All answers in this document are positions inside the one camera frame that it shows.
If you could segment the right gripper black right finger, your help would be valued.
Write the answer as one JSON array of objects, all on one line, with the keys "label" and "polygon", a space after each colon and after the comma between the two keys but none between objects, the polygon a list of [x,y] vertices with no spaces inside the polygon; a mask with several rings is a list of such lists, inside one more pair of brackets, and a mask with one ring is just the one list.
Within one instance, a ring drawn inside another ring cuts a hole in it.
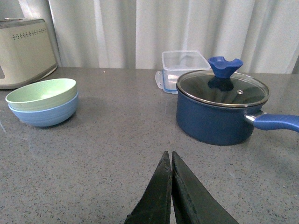
[{"label": "right gripper black right finger", "polygon": [[172,200],[178,224],[238,223],[175,151],[172,152]]}]

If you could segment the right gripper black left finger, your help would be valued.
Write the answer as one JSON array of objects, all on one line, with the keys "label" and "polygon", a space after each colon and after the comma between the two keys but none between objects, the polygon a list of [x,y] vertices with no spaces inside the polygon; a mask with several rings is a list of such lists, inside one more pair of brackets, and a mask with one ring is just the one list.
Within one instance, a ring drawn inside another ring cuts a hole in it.
[{"label": "right gripper black left finger", "polygon": [[169,153],[164,151],[149,184],[126,224],[169,224],[172,170]]}]

